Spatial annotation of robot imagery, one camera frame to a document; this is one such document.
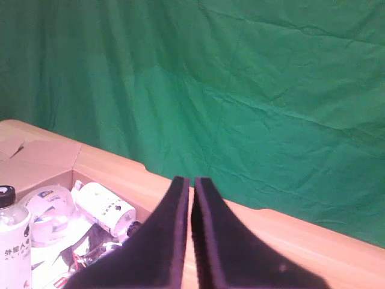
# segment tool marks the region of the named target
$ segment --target black foam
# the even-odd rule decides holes
[[[73,275],[64,289],[180,288],[189,179],[176,176],[150,217],[122,246]]]
[[[196,178],[191,226],[201,289],[329,288],[248,230],[210,178]]]

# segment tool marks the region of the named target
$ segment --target white bottle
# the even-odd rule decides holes
[[[31,289],[31,214],[15,200],[14,188],[0,185],[0,288]]]
[[[72,190],[80,212],[113,237],[126,236],[128,227],[136,218],[135,208],[96,182],[82,185],[77,181]]]

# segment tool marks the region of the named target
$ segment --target white plastic bottle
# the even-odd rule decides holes
[[[0,185],[0,288],[31,289],[31,214],[15,200],[14,188]]]

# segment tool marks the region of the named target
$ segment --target green backdrop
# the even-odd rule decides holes
[[[0,119],[385,246],[385,9],[0,0]]]

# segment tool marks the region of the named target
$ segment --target black cap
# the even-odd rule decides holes
[[[127,229],[127,236],[131,237],[132,235],[134,235],[136,233],[136,231],[139,230],[141,225],[142,224],[139,221],[132,222],[130,227],[128,227],[128,229]]]
[[[12,206],[16,200],[14,187],[10,185],[0,185],[0,208]]]

